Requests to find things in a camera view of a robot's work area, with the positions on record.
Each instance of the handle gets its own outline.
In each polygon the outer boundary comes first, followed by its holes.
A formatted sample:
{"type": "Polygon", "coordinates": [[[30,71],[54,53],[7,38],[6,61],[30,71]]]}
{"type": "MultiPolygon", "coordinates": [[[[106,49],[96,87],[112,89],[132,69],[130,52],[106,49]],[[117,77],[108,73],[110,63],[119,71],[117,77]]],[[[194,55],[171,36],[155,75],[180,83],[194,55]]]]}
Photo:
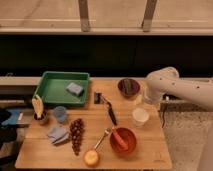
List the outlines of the handle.
{"type": "Polygon", "coordinates": [[[109,116],[110,116],[113,124],[116,126],[117,125],[117,121],[116,121],[115,114],[114,114],[113,109],[112,109],[111,106],[108,108],[108,113],[109,113],[109,116]]]}
{"type": "Polygon", "coordinates": [[[43,104],[43,101],[42,101],[42,99],[41,99],[41,97],[40,97],[39,95],[36,94],[35,97],[37,98],[38,103],[39,103],[39,115],[40,115],[40,117],[41,117],[41,115],[42,115],[43,112],[44,112],[44,104],[43,104]]]}
{"type": "Polygon", "coordinates": [[[104,140],[105,137],[107,137],[108,134],[106,134],[106,132],[104,132],[104,135],[101,137],[101,139],[97,142],[97,144],[95,144],[94,149],[96,150],[98,148],[98,146],[102,143],[102,141],[104,140]]]}
{"type": "Polygon", "coordinates": [[[39,106],[38,106],[38,102],[36,99],[32,99],[32,104],[33,104],[33,108],[34,108],[34,111],[35,111],[35,114],[37,115],[37,118],[40,118],[40,115],[39,115],[39,106]]]}

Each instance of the floor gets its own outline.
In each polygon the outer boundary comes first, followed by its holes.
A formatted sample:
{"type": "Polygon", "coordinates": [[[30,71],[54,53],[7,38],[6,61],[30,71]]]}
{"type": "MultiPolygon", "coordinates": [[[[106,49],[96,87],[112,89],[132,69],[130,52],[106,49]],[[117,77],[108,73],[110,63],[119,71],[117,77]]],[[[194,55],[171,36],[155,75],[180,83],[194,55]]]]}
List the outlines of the floor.
{"type": "MultiPolygon", "coordinates": [[[[164,103],[160,115],[162,123],[165,120],[163,129],[173,163],[173,168],[167,171],[196,171],[213,113],[187,103],[164,103]]],[[[26,130],[19,129],[17,142],[7,144],[0,156],[18,151],[26,130]]],[[[13,170],[14,163],[3,167],[3,171],[13,170]]]]}
{"type": "MultiPolygon", "coordinates": [[[[88,1],[94,28],[140,28],[146,0],[88,1]]],[[[153,27],[212,28],[210,0],[157,1],[153,27]]],[[[80,28],[77,0],[0,0],[0,27],[80,28]]]]}

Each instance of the red bowl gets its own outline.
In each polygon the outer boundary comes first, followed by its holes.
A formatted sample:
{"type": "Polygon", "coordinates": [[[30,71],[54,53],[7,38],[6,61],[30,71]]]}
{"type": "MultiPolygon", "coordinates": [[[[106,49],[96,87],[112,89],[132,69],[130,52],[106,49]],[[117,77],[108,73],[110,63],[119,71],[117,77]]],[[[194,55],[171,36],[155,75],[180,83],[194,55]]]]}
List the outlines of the red bowl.
{"type": "Polygon", "coordinates": [[[124,150],[116,141],[115,137],[113,134],[111,134],[110,136],[110,145],[113,149],[113,151],[121,156],[121,157],[126,157],[129,156],[136,147],[137,144],[137,140],[135,138],[134,133],[127,129],[127,128],[117,128],[116,131],[118,132],[118,134],[121,136],[121,138],[125,141],[125,143],[127,143],[128,145],[128,150],[124,150]]]}
{"type": "Polygon", "coordinates": [[[124,78],[124,79],[119,81],[118,89],[123,94],[123,96],[132,97],[132,96],[136,95],[140,91],[140,84],[137,81],[135,81],[135,80],[133,80],[131,78],[124,78]],[[129,93],[127,93],[125,91],[124,80],[129,80],[130,83],[131,83],[131,91],[129,93]]]}

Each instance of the cable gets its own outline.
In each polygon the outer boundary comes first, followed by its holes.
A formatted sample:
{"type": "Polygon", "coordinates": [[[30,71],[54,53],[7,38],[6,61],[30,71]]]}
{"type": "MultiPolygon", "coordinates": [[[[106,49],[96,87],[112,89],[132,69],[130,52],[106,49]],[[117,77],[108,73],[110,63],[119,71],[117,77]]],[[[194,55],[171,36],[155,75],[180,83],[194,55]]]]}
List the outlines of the cable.
{"type": "Polygon", "coordinates": [[[166,112],[167,107],[168,107],[168,104],[165,105],[165,107],[164,107],[164,109],[162,111],[162,117],[161,117],[162,118],[162,128],[164,127],[165,122],[166,122],[166,120],[165,120],[165,112],[166,112]]]}

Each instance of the dark bowl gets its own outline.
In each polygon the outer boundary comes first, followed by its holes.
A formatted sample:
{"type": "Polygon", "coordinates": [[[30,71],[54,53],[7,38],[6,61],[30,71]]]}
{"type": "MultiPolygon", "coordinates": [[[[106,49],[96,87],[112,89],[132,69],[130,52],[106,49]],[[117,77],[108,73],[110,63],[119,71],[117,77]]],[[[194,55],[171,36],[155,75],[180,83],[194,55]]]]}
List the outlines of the dark bowl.
{"type": "Polygon", "coordinates": [[[46,112],[44,112],[42,115],[41,115],[41,118],[38,119],[37,118],[37,115],[34,114],[34,119],[40,124],[40,125],[44,125],[47,121],[48,121],[48,115],[46,112]]]}
{"type": "Polygon", "coordinates": [[[120,90],[120,92],[122,93],[123,96],[132,97],[140,91],[140,84],[131,78],[124,78],[119,81],[118,89],[120,90]],[[128,90],[128,91],[126,90],[125,85],[124,85],[125,81],[129,81],[129,83],[130,83],[130,90],[128,90]]]}
{"type": "Polygon", "coordinates": [[[125,141],[125,143],[127,143],[128,145],[128,150],[124,150],[116,141],[115,137],[113,134],[111,134],[110,136],[110,145],[113,149],[113,151],[121,156],[121,157],[127,157],[130,154],[132,154],[132,152],[135,150],[136,144],[137,144],[137,140],[135,138],[134,133],[127,129],[127,128],[117,128],[116,131],[118,132],[118,134],[121,136],[121,138],[125,141]]]}

